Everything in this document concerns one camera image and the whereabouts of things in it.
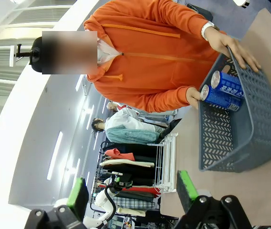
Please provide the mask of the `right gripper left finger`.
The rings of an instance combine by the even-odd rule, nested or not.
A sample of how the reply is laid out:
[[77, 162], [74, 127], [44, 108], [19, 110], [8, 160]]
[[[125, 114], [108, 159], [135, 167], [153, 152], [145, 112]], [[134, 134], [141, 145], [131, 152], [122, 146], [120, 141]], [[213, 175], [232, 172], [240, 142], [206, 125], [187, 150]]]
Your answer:
[[66, 204], [50, 211], [33, 209], [28, 216], [25, 229], [84, 229], [83, 223], [89, 193], [84, 178], [77, 178]]

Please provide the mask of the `person's left hand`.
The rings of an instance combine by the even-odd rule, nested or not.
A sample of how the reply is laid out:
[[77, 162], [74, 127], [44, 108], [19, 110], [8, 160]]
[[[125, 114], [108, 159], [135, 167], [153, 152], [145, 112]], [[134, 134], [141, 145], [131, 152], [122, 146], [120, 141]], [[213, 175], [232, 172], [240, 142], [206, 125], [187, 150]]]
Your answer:
[[261, 69], [261, 65], [258, 61], [241, 46], [237, 39], [223, 34], [213, 27], [208, 27], [204, 32], [204, 36], [213, 50], [227, 57], [230, 57], [229, 51], [231, 50], [241, 68], [246, 69], [246, 65], [248, 65], [255, 72]]

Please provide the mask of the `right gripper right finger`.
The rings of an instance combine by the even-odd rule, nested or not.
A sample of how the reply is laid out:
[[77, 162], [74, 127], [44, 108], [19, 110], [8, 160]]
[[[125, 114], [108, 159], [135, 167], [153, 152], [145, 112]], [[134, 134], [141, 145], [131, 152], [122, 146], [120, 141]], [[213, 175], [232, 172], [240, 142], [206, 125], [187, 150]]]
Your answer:
[[177, 194], [185, 214], [176, 229], [251, 229], [252, 225], [238, 198], [220, 200], [199, 195], [187, 171], [177, 172]]

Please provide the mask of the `person's right hand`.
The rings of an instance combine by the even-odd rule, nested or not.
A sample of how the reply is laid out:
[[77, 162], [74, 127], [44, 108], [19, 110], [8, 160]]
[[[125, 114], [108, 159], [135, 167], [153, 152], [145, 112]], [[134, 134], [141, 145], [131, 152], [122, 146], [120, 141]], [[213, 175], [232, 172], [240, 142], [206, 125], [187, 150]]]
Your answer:
[[186, 91], [186, 100], [190, 106], [198, 110], [198, 103], [202, 100], [200, 92], [194, 87], [189, 87]]

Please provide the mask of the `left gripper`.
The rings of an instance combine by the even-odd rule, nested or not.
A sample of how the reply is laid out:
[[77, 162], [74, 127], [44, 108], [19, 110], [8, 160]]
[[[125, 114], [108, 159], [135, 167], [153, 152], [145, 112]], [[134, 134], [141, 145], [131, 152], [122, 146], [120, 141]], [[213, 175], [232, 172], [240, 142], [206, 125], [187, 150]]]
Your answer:
[[110, 183], [110, 187], [114, 189], [123, 189], [123, 188], [131, 188], [132, 182], [123, 182], [120, 177], [114, 177]]

